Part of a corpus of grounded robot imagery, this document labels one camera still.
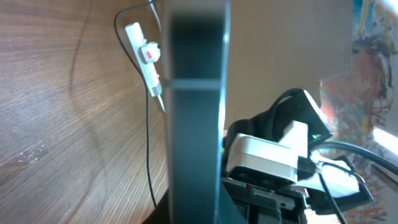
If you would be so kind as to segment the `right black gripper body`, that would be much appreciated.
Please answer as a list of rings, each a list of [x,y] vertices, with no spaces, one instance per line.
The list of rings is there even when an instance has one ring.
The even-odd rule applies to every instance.
[[[245,167],[224,172],[222,183],[246,223],[306,223],[305,210],[336,215],[373,200],[352,167],[305,166],[296,183]]]

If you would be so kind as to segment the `teal screen Galaxy smartphone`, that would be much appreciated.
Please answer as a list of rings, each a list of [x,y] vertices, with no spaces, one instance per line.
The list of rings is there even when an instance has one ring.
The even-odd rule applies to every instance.
[[[218,221],[230,3],[166,1],[162,27],[172,223]]]

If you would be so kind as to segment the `white power strip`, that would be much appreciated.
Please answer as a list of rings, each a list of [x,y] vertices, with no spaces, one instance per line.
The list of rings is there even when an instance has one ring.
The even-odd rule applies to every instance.
[[[124,29],[151,97],[159,96],[162,93],[162,87],[154,65],[160,58],[158,43],[147,41],[138,22],[129,24]]]

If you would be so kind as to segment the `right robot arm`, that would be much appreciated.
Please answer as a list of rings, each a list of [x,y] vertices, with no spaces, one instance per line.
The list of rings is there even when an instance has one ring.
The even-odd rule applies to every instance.
[[[233,122],[222,158],[228,223],[305,223],[306,209],[342,216],[371,202],[348,157],[312,153],[332,135],[309,92],[298,88],[283,93],[267,111]]]

